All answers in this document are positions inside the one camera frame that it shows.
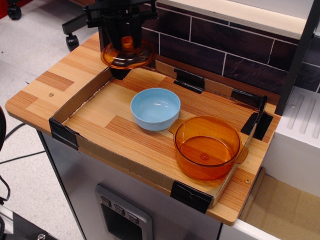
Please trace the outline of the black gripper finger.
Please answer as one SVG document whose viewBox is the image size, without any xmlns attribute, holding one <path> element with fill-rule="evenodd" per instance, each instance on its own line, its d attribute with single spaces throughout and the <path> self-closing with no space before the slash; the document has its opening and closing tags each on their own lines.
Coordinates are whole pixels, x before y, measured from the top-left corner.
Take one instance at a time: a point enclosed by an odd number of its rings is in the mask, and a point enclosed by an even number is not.
<svg viewBox="0 0 320 240">
<path fill-rule="evenodd" d="M 132 18 L 129 22 L 131 37 L 133 40 L 133 47 L 139 48 L 142 44 L 142 24 L 139 18 Z"/>
<path fill-rule="evenodd" d="M 118 24 L 115 21 L 104 21 L 104 30 L 113 48 L 117 51 L 122 50 L 121 35 L 118 31 Z"/>
</svg>

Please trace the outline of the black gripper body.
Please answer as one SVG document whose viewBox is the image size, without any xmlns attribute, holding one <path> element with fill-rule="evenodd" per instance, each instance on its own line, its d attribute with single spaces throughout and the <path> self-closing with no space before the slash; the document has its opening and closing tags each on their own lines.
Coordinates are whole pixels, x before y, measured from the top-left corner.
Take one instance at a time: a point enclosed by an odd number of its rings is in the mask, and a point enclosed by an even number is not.
<svg viewBox="0 0 320 240">
<path fill-rule="evenodd" d="M 158 17 L 155 0 L 101 0 L 85 5 L 83 11 L 89 28 L 102 27 L 105 23 L 128 23 L 131 20 L 143 24 Z"/>
</svg>

